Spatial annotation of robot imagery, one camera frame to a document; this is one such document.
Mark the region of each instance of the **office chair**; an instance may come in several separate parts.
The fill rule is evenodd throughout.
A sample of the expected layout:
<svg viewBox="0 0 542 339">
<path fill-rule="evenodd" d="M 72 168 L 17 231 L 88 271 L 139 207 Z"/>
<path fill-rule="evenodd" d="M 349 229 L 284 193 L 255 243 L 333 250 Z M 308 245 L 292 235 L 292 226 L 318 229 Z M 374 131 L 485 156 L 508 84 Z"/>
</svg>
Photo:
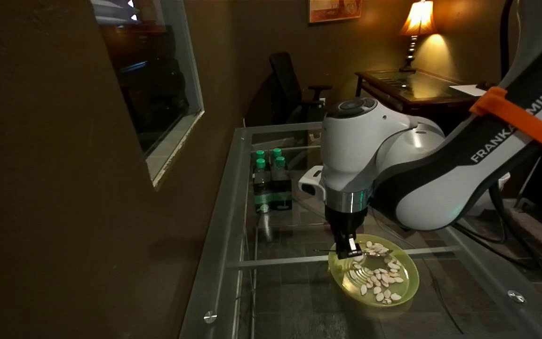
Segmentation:
<svg viewBox="0 0 542 339">
<path fill-rule="evenodd" d="M 309 89 L 314 90 L 313 97 L 308 100 L 303 99 L 303 91 L 292 66 L 290 54 L 287 52 L 273 53 L 269 56 L 269 62 L 282 94 L 282 110 L 286 116 L 286 123 L 323 120 L 325 108 L 323 101 L 319 100 L 319 96 L 321 91 L 331 89 L 332 86 L 308 86 Z"/>
</svg>

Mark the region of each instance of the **yellow plate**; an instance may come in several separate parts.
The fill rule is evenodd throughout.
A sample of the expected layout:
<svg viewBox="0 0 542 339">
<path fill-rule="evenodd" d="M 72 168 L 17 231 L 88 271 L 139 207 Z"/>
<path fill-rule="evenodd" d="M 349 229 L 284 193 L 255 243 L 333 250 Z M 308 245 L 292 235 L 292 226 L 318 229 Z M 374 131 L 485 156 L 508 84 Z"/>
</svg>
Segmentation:
<svg viewBox="0 0 542 339">
<path fill-rule="evenodd" d="M 338 256 L 335 252 L 330 252 L 327 258 L 327 263 L 329 264 L 329 272 L 331 272 L 336 283 L 342 288 L 342 290 L 351 296 L 351 298 L 356 299 L 366 305 L 373 307 L 394 307 L 401 305 L 413 298 L 417 288 L 419 288 L 420 277 L 419 272 L 417 272 L 417 267 L 415 263 L 405 253 L 400 247 L 394 243 L 380 238 L 379 236 L 374 236 L 370 234 L 357 234 L 357 240 L 355 242 L 359 243 L 361 249 L 366 247 L 366 242 L 379 242 L 388 249 L 392 250 L 392 255 L 401 263 L 401 269 L 399 271 L 400 277 L 404 279 L 402 283 L 392 283 L 389 286 L 389 289 L 393 293 L 399 294 L 402 298 L 398 301 L 394 301 L 390 305 L 382 304 L 381 302 L 376 301 L 374 292 L 368 291 L 364 296 L 361 295 L 361 285 L 367 282 L 367 278 L 370 276 L 365 273 L 363 270 L 355 270 L 355 279 L 349 274 L 349 271 L 352 269 L 352 263 L 355 262 L 353 258 L 347 259 L 338 259 Z M 384 258 L 375 258 L 372 256 L 365 255 L 365 258 L 359 262 L 363 267 L 367 267 L 370 270 L 375 270 L 376 268 L 384 268 L 389 270 L 387 264 L 383 261 Z"/>
</svg>

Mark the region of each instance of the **franka emika robot arm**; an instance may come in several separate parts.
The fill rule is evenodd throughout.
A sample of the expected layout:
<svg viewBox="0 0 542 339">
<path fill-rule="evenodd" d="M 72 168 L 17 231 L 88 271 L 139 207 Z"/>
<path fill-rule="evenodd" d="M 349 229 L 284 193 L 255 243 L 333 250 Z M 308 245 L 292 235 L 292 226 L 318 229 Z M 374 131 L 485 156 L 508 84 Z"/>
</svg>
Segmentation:
<svg viewBox="0 0 542 339">
<path fill-rule="evenodd" d="M 506 100 L 542 121 L 542 1 L 520 1 L 518 19 L 518 51 L 499 87 Z M 355 230 L 368 205 L 409 229 L 440 229 L 540 149 L 542 144 L 492 114 L 471 114 L 445 137 L 428 119 L 357 98 L 328 110 L 323 166 L 310 169 L 299 187 L 324 202 L 338 257 L 346 258 L 361 255 Z"/>
</svg>

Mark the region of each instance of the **brown wall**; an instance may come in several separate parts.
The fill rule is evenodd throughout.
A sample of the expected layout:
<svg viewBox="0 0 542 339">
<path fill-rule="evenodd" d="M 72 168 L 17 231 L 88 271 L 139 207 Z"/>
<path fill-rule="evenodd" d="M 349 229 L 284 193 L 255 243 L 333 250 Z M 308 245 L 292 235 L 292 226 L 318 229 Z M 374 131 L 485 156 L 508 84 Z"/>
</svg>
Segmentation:
<svg viewBox="0 0 542 339">
<path fill-rule="evenodd" d="M 436 0 L 434 19 L 439 34 L 424 37 L 413 67 L 477 83 L 501 79 L 499 21 L 504 0 Z M 518 43 L 516 5 L 510 12 L 510 58 Z"/>
<path fill-rule="evenodd" d="M 408 39 L 397 33 L 411 3 L 365 0 L 359 19 L 310 25 L 307 0 L 232 1 L 242 112 L 271 74 L 269 55 L 279 51 L 292 56 L 303 88 L 332 84 L 334 89 L 324 95 L 330 103 L 354 97 L 355 71 L 396 69 L 404 64 Z"/>
<path fill-rule="evenodd" d="M 207 112 L 155 191 L 90 3 L 0 2 L 0 338 L 176 336 L 239 124 L 225 7 L 189 11 Z"/>
</svg>

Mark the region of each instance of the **paper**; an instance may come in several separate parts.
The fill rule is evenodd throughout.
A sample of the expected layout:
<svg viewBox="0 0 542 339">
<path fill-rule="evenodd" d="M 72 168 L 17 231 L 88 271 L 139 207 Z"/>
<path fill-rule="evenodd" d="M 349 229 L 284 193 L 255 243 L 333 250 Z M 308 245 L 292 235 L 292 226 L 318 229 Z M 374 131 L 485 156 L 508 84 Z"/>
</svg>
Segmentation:
<svg viewBox="0 0 542 339">
<path fill-rule="evenodd" d="M 469 95 L 473 95 L 474 97 L 480 97 L 484 93 L 486 93 L 486 90 L 482 90 L 480 88 L 476 88 L 476 85 L 458 85 L 458 86 L 450 86 L 453 89 L 456 89 L 460 92 L 467 93 Z"/>
</svg>

